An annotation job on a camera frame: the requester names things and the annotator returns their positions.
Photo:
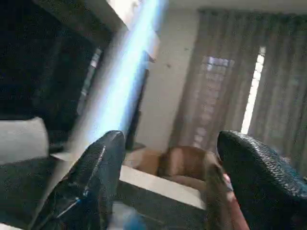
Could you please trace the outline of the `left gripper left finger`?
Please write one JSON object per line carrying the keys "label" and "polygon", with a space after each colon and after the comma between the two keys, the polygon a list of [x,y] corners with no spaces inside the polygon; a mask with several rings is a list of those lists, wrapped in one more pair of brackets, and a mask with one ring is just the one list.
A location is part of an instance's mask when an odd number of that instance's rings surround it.
{"label": "left gripper left finger", "polygon": [[125,157],[121,131],[109,131],[91,144],[54,187],[33,230],[105,230],[111,219]]}

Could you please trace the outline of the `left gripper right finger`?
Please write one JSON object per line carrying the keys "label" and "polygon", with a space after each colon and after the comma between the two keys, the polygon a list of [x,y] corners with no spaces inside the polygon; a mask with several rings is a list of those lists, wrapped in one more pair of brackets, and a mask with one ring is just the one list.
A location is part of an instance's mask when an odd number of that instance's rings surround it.
{"label": "left gripper right finger", "polygon": [[221,131],[217,150],[251,230],[307,228],[307,184],[276,151],[237,131]]}

